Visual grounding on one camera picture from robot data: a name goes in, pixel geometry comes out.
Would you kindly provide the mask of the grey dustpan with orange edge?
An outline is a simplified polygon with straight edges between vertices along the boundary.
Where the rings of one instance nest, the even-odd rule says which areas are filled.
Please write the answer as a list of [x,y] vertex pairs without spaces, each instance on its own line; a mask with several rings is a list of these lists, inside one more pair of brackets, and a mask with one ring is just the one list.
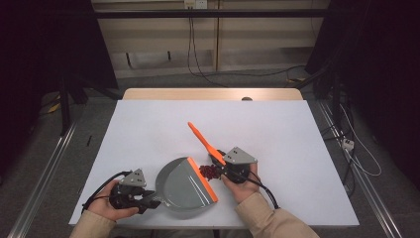
[[194,211],[218,201],[218,196],[190,157],[166,164],[156,178],[153,201],[173,211]]

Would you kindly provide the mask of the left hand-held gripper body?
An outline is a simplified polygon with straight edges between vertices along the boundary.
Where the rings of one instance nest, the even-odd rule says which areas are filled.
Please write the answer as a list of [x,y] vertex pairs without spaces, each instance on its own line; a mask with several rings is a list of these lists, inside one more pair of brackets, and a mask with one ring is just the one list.
[[141,169],[133,172],[127,172],[124,177],[113,186],[109,201],[116,209],[125,209],[137,207],[144,210],[146,207],[142,204],[142,197],[146,187],[146,180]]

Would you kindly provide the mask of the person's right hand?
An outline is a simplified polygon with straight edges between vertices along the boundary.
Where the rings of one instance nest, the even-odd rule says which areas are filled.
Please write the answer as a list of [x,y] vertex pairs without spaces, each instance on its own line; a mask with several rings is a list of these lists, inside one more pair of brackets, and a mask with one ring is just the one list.
[[250,180],[247,180],[243,183],[234,183],[230,181],[226,176],[221,175],[223,184],[231,192],[234,200],[237,203],[243,202],[252,194],[260,191],[259,186],[253,183],[253,181],[260,181],[257,164],[250,165],[249,179]]

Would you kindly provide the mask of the black horizontal bar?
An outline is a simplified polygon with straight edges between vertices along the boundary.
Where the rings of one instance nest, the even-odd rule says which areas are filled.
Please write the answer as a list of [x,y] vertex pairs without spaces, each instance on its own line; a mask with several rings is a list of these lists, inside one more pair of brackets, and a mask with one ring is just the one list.
[[96,11],[100,19],[132,18],[318,18],[333,15],[325,9],[289,10],[137,10],[137,11]]

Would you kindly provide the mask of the black metal stand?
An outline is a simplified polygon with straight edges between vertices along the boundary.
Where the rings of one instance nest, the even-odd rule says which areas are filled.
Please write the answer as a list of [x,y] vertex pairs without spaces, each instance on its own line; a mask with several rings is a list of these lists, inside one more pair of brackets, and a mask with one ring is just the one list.
[[335,68],[329,63],[295,85],[298,90],[311,84],[317,99],[332,99],[332,118],[340,122],[340,78]]
[[61,107],[61,136],[64,136],[71,125],[69,98],[76,104],[85,104],[88,97],[81,81],[72,75],[65,74],[59,80],[59,102]]

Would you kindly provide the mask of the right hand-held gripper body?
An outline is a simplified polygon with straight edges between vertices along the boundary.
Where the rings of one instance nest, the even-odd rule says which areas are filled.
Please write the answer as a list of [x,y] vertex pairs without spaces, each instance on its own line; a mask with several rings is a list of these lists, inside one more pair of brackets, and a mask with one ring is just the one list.
[[258,162],[239,147],[234,147],[228,153],[221,152],[221,155],[225,162],[221,165],[221,171],[233,183],[244,183],[249,177],[251,164]]

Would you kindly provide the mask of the black curtain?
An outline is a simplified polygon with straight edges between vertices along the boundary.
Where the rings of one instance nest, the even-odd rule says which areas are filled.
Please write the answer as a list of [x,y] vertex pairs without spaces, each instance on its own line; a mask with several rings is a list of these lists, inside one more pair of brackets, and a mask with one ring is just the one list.
[[117,86],[93,13],[92,0],[0,0],[0,169],[64,76],[75,89]]
[[420,0],[330,0],[306,65],[321,68],[351,27],[338,73],[397,167],[420,189]]

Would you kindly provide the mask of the white wall socket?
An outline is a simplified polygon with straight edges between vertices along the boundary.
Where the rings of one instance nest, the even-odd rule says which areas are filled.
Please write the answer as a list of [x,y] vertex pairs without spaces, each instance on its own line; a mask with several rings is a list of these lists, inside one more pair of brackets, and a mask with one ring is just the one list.
[[185,9],[207,9],[208,1],[207,0],[184,0]]

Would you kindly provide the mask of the aluminium floor rail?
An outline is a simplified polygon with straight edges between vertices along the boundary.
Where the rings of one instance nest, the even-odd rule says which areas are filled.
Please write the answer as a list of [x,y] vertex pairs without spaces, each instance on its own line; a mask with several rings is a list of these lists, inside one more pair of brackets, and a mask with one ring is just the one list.
[[[371,178],[378,178],[382,175],[382,167],[376,157],[359,138],[355,131],[354,123],[350,119],[348,112],[343,105],[340,105],[340,122],[334,123],[332,118],[332,105],[325,100],[318,101],[317,105],[328,124],[326,130],[332,133],[333,140],[337,142],[338,147],[346,160],[346,174],[342,178],[342,184],[345,184],[347,176],[352,174],[355,179],[356,187],[361,189],[367,199],[367,202],[385,236],[387,238],[403,238],[400,229],[395,223],[395,219],[370,180]],[[342,148],[343,139],[350,139],[360,145],[362,150],[368,153],[368,157],[372,159],[377,166],[377,172],[369,171],[362,165],[357,157],[355,147],[350,152],[344,150]]]
[[53,177],[60,161],[72,139],[77,124],[77,121],[71,122],[64,133],[58,137],[58,141],[49,157],[48,163],[44,168],[41,177],[36,183],[36,186],[33,188],[30,197],[25,203],[23,210],[20,212],[7,238],[25,238],[28,234],[32,222],[44,200],[46,192],[53,181]]

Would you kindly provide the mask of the white table board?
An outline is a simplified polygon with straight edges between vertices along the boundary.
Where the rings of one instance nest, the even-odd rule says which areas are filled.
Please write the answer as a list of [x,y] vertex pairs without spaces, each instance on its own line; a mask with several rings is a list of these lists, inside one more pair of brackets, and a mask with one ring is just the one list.
[[311,226],[359,221],[304,100],[121,100],[79,198],[120,171],[141,169],[154,188],[160,169],[190,157],[210,162],[187,123],[216,149],[239,147],[258,160],[258,174],[279,206]]

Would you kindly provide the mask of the person's left hand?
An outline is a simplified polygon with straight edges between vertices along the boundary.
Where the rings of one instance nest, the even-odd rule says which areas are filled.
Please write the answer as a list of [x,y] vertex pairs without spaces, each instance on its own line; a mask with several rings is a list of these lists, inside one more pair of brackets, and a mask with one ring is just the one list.
[[88,211],[112,221],[128,218],[137,214],[139,211],[137,207],[116,209],[109,202],[111,190],[118,183],[119,182],[116,179],[113,179],[110,182],[108,182],[94,197],[93,201],[88,207]]

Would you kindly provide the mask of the wooden table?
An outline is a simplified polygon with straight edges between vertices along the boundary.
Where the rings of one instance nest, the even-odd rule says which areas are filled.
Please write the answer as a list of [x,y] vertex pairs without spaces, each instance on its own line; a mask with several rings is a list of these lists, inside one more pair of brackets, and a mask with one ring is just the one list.
[[295,88],[129,88],[124,100],[302,100]]

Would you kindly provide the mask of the yellow floor tape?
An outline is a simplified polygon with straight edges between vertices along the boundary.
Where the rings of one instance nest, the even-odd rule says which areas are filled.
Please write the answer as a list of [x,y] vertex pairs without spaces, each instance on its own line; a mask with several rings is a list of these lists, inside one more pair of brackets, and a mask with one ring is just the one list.
[[57,109],[60,106],[60,96],[57,96],[51,103],[48,112],[49,113],[54,113],[57,111]]

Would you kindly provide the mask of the orange brush with grey bristles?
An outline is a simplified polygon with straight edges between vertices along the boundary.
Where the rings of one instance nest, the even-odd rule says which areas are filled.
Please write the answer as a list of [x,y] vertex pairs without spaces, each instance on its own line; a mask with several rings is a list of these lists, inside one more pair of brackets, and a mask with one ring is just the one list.
[[208,153],[217,151],[213,146],[211,146],[204,136],[200,133],[200,131],[193,125],[192,122],[187,123],[188,127],[191,129],[192,133],[196,136],[196,138],[202,143]]

